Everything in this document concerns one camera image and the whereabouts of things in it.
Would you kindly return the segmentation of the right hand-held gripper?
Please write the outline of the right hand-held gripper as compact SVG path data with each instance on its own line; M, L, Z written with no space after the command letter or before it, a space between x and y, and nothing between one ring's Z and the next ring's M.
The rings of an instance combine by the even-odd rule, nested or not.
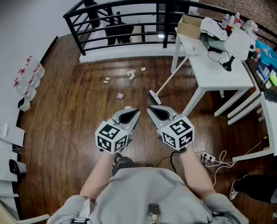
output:
M182 117L167 125L168 120L172 120L177 115L172 108L164 105L151 105L147 112L154 125L162 128L160 134L163 143L167 146L180 151L194 142L194 126L187 117Z

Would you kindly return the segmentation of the white broom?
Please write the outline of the white broom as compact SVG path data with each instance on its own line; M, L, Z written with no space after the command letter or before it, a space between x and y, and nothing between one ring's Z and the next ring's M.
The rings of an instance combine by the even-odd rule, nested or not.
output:
M195 52L196 49L197 49L196 45L192 45L192 50L190 51L190 53L183 59L180 65L172 72L172 74L168 77L168 79L164 82L164 84L160 87L160 89L157 92L154 92L153 90L149 91L149 94L151 95L151 97L153 98L153 100L157 105L160 105L162 103L158 97L159 93L166 86L166 84L174 77L174 75L184 65L184 63L190 58L190 56Z

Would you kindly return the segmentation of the person's left forearm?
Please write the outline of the person's left forearm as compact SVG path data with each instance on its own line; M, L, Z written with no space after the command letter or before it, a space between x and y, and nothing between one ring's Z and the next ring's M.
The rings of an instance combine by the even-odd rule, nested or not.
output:
M80 196L96 201L97 197L108 185L108 181L112 177L114 157L115 156L113 154L108 152L101 154L95 167L84 183L79 194Z

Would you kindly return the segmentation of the person's right forearm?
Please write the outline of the person's right forearm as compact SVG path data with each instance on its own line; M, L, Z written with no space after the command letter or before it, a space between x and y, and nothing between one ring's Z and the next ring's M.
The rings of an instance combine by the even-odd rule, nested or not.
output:
M199 199L204 200L211 194L216 194L212 180L198 160L193 147L188 146L186 151L180 155L184 167L185 179L188 188Z

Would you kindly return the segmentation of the person's left shoe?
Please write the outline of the person's left shoe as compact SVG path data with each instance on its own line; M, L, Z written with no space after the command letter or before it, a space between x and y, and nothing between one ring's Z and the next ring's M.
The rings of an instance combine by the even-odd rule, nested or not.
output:
M122 156L121 153L116 153L114 157L114 165L112 169L113 176L123 168L135 168L135 163L132 161L132 159Z

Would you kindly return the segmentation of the white power strip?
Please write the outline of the white power strip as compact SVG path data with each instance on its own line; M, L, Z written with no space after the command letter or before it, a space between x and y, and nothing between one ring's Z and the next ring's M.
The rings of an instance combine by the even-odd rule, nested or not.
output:
M201 157L207 161L210 161L210 162L215 162L215 157L208 154L207 152L202 152L201 153Z

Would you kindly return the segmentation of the person's grey shirt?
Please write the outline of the person's grey shirt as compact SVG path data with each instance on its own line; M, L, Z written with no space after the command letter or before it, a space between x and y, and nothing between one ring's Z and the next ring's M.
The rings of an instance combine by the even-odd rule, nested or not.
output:
M75 195L47 224L150 224L149 205L159 206L158 224L248 224L222 194L199 200L174 172L164 168L123 168L98 196L96 203Z

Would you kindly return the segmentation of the cardboard box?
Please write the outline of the cardboard box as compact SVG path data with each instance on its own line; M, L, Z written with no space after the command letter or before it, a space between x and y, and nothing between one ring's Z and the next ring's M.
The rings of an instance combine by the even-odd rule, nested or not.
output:
M193 39L199 39L202 20L187 15L182 15L178 22L177 33Z

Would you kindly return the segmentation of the metal badge pendant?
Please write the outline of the metal badge pendant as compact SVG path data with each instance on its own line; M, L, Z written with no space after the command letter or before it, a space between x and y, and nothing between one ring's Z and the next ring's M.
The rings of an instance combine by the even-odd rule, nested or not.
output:
M150 203L149 204L149 215L150 215L149 222L151 224L156 224L157 219L160 216L160 208L159 208L158 204L156 204L156 203Z

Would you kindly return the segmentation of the dark top desk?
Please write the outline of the dark top desk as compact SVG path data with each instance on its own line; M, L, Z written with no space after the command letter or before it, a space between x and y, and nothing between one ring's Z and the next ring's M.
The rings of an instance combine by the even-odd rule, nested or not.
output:
M265 64L262 64L260 61L255 62L248 58L246 61L242 61L243 66L245 67L249 77L251 78L254 84L254 92L246 98L239 106L233 109L228 115L227 118L229 119L228 124L233 124L256 107L254 107L255 102L261 97L261 92L263 92L265 86L263 82L259 79L256 75L256 71L258 66L267 67ZM245 90L238 90L221 108L219 108L215 113L214 116L218 117L221 115L226 109L228 109L233 103L235 103L239 98L241 98L249 89Z

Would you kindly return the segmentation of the black keyboard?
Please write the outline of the black keyboard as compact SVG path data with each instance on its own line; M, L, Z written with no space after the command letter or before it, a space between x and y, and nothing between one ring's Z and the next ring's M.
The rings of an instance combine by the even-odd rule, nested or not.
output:
M268 89L264 89L263 92L266 100L277 103L277 93Z

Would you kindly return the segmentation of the black metal railing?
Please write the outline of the black metal railing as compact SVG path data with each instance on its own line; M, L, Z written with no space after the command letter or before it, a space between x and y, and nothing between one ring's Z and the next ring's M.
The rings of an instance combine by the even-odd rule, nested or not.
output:
M188 1L188 0L120 0L120 1L114 1L114 2L107 2L103 4L97 4L81 8L81 5L84 4L86 0L81 0L76 5L74 5L64 16L71 34L78 46L78 49L82 55L86 55L88 51L90 51L90 48L86 48L85 45L87 43L87 36L92 32L91 30L91 23L88 17L88 12L90 10L96 10L101 9L104 7L121 7L121 6L130 6L130 5L143 5L143 4L159 4L163 3L166 5L165 12L154 12L154 11L147 11L147 12L130 12L125 14L120 14L121 17L133 17L133 16L140 16L140 15L157 15L157 14L164 14L165 15L165 22L164 23L158 23L158 22L140 22L140 23L127 23L128 26L141 26L142 31L140 33L137 33L138 36L142 37L142 41L139 42L139 44L148 44L148 42L145 40L146 36L149 35L159 35L163 34L165 36L167 35L175 35L175 32L170 32L171 27L177 27L177 23L170 22L170 15L174 15L177 13L172 12L173 7L175 4L181 4L186 5L190 7L196 7L196 8L202 8L222 14L230 14L233 15L234 13L230 10L226 10L221 7L208 5L205 3L200 2L194 2L194 1ZM163 32L157 32L156 26L157 25L164 25Z

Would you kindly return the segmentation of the group of small bottles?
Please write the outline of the group of small bottles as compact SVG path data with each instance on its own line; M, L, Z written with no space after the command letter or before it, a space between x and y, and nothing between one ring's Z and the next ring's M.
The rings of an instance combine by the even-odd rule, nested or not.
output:
M239 13L232 16L226 14L221 23L221 27L228 32L234 29L241 29L246 33L258 32L258 25L253 20L244 21Z

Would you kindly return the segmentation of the blue plastic bin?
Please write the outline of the blue plastic bin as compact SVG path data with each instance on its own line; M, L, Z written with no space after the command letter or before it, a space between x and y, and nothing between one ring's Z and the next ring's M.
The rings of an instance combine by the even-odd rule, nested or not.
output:
M273 65L277 68L277 55L275 51L268 45L256 40L256 48L262 49L262 54L260 56L260 62L265 65Z

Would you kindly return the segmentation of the white cabinet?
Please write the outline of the white cabinet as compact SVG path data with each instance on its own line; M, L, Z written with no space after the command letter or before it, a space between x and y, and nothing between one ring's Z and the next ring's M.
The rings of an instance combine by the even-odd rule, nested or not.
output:
M6 138L0 138L0 197L17 197L12 189L13 182L17 181L17 175L10 172L9 160L17 160L17 153L13 151L13 145L22 147L24 134L24 130L8 123Z

